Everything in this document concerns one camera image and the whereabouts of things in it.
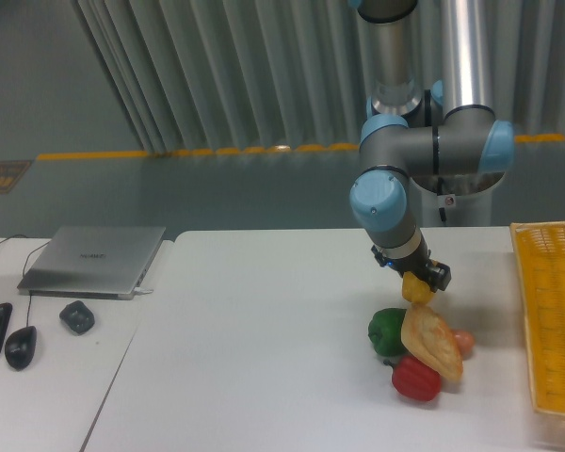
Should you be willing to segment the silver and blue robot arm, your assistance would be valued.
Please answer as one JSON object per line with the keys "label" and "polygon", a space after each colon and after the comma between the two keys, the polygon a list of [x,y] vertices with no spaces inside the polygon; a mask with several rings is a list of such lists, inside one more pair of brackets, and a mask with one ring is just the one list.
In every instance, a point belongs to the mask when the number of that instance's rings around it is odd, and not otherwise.
{"label": "silver and blue robot arm", "polygon": [[513,126],[492,108],[484,6],[441,3],[442,80],[421,90],[411,64],[416,2],[350,5],[368,26],[379,69],[361,131],[361,174],[349,191],[352,213],[380,266],[445,290],[451,270],[430,256],[410,208],[411,180],[502,174],[514,161]]}

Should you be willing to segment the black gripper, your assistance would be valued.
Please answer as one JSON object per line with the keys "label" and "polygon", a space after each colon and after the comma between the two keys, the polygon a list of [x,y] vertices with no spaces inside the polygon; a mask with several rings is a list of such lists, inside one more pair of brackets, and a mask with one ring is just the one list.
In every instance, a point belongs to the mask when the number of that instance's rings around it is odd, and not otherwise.
{"label": "black gripper", "polygon": [[429,261],[428,245],[419,228],[408,233],[408,237],[393,231],[370,231],[369,237],[373,242],[371,251],[380,266],[387,266],[400,276],[411,272],[432,292],[444,291],[451,282],[450,266]]}

